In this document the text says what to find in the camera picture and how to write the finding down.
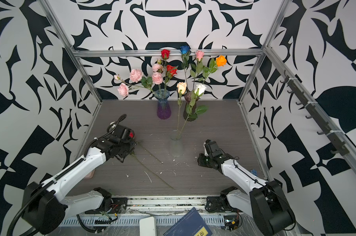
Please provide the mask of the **clear glass vase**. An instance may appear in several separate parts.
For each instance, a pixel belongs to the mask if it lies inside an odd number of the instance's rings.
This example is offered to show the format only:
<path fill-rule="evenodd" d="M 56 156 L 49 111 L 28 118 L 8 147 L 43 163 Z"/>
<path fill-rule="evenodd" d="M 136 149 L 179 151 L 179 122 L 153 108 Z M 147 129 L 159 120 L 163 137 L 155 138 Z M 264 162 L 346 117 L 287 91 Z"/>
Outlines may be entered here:
<path fill-rule="evenodd" d="M 179 130 L 173 130 L 170 133 L 170 154 L 173 157 L 179 157 L 184 154 L 182 134 Z"/>

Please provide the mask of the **dark maroon glass vase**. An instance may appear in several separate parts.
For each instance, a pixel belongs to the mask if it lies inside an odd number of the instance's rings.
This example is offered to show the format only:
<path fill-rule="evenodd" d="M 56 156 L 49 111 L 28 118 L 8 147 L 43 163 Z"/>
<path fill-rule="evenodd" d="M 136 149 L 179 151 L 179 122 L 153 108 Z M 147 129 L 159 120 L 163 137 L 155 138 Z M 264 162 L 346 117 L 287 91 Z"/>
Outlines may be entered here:
<path fill-rule="evenodd" d="M 184 96 L 184 99 L 186 101 L 186 105 L 185 105 L 183 117 L 186 121 L 192 122 L 196 120 L 198 117 L 196 115 L 196 107 L 197 107 L 197 101 L 199 100 L 199 97 L 196 94 L 192 94 L 191 92 L 188 92 Z"/>

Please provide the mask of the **purple ribbed glass vase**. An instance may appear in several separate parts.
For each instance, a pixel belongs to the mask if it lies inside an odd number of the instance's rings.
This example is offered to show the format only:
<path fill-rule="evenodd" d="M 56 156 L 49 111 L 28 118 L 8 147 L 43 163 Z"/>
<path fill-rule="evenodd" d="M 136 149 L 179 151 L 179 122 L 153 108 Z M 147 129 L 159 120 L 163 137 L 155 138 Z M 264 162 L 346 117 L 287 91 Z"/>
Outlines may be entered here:
<path fill-rule="evenodd" d="M 160 89 L 155 92 L 155 98 L 157 99 L 157 116 L 162 120 L 166 120 L 171 116 L 171 108 L 168 102 L 170 92 L 166 89 Z"/>

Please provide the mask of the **pink peony flower stem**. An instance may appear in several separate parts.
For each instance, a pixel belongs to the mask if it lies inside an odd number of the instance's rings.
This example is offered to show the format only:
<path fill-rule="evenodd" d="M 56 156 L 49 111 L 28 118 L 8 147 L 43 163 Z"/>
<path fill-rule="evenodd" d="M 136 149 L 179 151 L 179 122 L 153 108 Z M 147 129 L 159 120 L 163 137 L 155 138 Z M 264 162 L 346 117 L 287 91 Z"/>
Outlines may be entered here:
<path fill-rule="evenodd" d="M 163 66 L 163 60 L 158 59 L 157 62 L 152 66 L 152 90 L 154 92 L 154 95 L 158 99 L 163 98 L 163 93 L 162 93 L 162 87 L 161 84 L 164 82 L 164 66 Z"/>

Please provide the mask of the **large red rose stem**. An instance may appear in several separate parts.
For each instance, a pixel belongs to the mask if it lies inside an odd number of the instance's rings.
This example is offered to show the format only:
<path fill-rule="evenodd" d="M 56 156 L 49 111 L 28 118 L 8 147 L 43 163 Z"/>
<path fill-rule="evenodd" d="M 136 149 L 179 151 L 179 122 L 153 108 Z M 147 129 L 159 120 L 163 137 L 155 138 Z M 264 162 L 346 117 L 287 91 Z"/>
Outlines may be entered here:
<path fill-rule="evenodd" d="M 167 65 L 166 66 L 166 75 L 165 75 L 165 88 L 167 88 L 168 83 L 170 80 L 177 74 L 177 67 Z"/>

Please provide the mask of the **small red rose stem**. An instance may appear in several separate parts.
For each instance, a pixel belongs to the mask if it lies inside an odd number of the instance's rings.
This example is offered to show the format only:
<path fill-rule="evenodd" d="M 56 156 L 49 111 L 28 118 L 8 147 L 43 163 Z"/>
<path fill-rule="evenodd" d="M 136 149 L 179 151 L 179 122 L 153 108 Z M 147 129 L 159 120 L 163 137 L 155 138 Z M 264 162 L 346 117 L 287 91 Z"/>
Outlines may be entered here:
<path fill-rule="evenodd" d="M 171 80 L 170 72 L 168 70 L 168 59 L 170 57 L 170 51 L 168 49 L 163 49 L 161 51 L 162 65 L 165 70 L 165 79 L 164 79 L 164 89 L 167 90 L 168 83 Z"/>

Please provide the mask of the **blue rose stem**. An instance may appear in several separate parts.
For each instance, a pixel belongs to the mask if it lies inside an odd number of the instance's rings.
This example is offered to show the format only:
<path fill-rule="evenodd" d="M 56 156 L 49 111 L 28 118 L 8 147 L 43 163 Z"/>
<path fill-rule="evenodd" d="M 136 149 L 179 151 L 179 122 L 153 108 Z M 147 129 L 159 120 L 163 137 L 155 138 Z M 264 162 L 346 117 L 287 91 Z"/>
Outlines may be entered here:
<path fill-rule="evenodd" d="M 189 68 L 189 56 L 191 54 L 190 46 L 183 45 L 180 47 L 181 59 L 182 59 L 182 68 L 184 71 L 185 82 L 188 84 L 187 81 L 187 71 Z"/>

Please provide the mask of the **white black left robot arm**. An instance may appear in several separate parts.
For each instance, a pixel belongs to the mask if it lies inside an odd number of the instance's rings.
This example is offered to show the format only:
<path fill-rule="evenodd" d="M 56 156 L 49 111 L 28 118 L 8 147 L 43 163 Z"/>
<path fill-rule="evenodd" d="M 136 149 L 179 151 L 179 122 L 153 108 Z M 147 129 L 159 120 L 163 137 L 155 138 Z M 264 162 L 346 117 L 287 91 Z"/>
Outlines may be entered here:
<path fill-rule="evenodd" d="M 25 188 L 20 216 L 36 232 L 45 235 L 71 216 L 91 210 L 110 211 L 112 195 L 100 187 L 73 197 L 67 194 L 84 177 L 110 158 L 123 162 L 135 146 L 133 138 L 119 141 L 95 140 L 87 153 L 67 168 L 40 184 L 32 182 Z"/>

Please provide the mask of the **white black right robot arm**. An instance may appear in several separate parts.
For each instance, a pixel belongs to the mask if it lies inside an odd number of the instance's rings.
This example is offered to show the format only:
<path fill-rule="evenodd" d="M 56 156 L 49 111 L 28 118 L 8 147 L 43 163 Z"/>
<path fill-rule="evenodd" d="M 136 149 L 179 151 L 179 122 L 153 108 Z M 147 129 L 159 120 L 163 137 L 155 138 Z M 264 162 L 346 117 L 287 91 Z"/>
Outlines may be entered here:
<path fill-rule="evenodd" d="M 203 147 L 198 165 L 214 169 L 237 184 L 221 191 L 218 197 L 208 197 L 206 211 L 243 212 L 253 218 L 265 236 L 295 228 L 295 214 L 278 182 L 252 174 L 238 163 L 238 157 L 225 153 L 215 141 L 206 140 Z"/>

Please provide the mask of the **pink rectangular block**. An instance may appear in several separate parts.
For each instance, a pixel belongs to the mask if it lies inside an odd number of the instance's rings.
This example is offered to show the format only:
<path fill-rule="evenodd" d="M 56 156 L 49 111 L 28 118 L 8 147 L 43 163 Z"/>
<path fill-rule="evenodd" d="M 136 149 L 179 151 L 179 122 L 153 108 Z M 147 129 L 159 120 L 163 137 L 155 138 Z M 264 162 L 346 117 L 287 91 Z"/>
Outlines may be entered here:
<path fill-rule="evenodd" d="M 92 179 L 93 176 L 94 176 L 94 174 L 95 174 L 95 169 L 92 170 L 91 172 L 89 172 L 89 173 L 84 177 L 84 179 Z"/>

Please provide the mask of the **small blue card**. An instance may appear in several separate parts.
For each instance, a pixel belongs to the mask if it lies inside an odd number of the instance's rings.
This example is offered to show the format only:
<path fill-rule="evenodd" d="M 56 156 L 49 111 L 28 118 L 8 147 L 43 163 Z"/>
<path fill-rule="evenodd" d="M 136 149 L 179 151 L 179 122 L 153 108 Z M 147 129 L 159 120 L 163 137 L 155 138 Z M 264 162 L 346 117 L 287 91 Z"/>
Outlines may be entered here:
<path fill-rule="evenodd" d="M 258 177 L 258 173 L 257 173 L 256 170 L 252 169 L 252 170 L 250 170 L 250 173 L 251 173 L 252 175 Z"/>

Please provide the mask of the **blue book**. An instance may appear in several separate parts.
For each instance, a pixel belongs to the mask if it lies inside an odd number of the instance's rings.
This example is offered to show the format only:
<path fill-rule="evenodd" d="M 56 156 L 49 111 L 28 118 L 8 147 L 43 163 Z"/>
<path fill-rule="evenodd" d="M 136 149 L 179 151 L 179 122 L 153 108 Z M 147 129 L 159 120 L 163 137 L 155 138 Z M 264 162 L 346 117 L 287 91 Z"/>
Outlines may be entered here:
<path fill-rule="evenodd" d="M 164 236 L 212 236 L 212 231 L 193 207 Z"/>

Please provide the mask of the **white rectangular device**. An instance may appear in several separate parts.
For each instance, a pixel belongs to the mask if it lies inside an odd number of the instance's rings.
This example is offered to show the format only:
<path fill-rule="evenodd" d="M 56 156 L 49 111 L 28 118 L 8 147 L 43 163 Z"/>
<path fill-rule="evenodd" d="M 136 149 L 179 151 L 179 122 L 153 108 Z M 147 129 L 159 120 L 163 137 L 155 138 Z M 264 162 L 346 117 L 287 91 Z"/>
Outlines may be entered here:
<path fill-rule="evenodd" d="M 153 216 L 139 221 L 140 236 L 157 236 L 156 219 Z"/>

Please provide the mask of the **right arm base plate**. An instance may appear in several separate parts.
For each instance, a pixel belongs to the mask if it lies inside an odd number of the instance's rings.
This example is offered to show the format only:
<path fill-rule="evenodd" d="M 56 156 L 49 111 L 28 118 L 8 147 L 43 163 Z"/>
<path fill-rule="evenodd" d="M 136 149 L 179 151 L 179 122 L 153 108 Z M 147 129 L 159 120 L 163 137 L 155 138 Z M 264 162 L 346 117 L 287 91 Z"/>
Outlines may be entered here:
<path fill-rule="evenodd" d="M 227 189 L 224 189 L 220 192 L 219 196 L 208 196 L 206 198 L 206 205 L 205 205 L 205 210 L 210 213 L 214 212 L 237 212 L 236 208 L 233 208 L 230 206 L 228 199 L 227 199 L 227 194 L 229 194 L 231 191 L 237 190 L 236 187 L 231 186 Z"/>

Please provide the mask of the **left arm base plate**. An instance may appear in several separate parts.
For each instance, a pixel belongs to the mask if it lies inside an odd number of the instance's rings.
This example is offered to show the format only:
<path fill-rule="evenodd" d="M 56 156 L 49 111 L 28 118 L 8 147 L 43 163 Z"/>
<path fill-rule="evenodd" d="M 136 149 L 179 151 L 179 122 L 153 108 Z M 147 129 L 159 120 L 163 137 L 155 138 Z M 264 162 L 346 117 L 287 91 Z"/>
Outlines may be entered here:
<path fill-rule="evenodd" d="M 126 197 L 112 197 L 111 200 L 104 199 L 101 206 L 97 209 L 85 211 L 85 214 L 100 214 L 107 212 L 108 214 L 122 213 L 127 209 L 128 198 Z"/>

